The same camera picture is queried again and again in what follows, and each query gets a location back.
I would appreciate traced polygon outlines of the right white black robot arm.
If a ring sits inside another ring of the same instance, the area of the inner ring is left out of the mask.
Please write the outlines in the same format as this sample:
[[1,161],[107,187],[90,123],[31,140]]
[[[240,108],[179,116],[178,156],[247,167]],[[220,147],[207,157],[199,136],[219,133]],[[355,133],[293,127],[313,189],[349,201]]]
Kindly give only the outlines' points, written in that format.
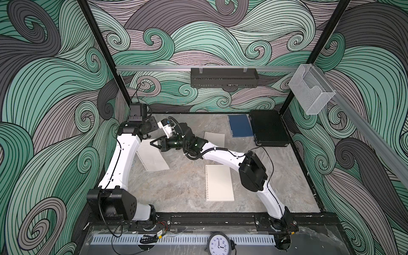
[[150,142],[161,152],[171,149],[183,150],[190,160],[207,159],[227,166],[239,173],[241,185],[257,194],[271,218],[273,228],[284,233],[297,232],[293,215],[285,207],[272,189],[267,170],[253,151],[237,153],[218,147],[206,139],[186,135],[162,136]]

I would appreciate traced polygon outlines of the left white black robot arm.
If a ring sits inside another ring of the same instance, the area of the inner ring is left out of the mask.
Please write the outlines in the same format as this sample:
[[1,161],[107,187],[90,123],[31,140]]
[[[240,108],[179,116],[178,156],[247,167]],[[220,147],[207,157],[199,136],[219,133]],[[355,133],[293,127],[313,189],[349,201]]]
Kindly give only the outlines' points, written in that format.
[[108,169],[97,187],[87,193],[88,205],[98,220],[156,223],[154,206],[139,203],[128,192],[128,182],[132,162],[142,139],[157,129],[155,118],[120,124]]

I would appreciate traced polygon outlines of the torn lined notebook page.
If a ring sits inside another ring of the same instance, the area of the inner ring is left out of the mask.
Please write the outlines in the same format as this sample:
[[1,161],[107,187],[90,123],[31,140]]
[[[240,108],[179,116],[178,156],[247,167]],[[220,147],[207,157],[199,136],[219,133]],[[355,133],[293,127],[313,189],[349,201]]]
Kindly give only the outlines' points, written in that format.
[[162,157],[159,149],[151,146],[152,139],[143,140],[136,153],[147,172],[169,170],[169,166]]

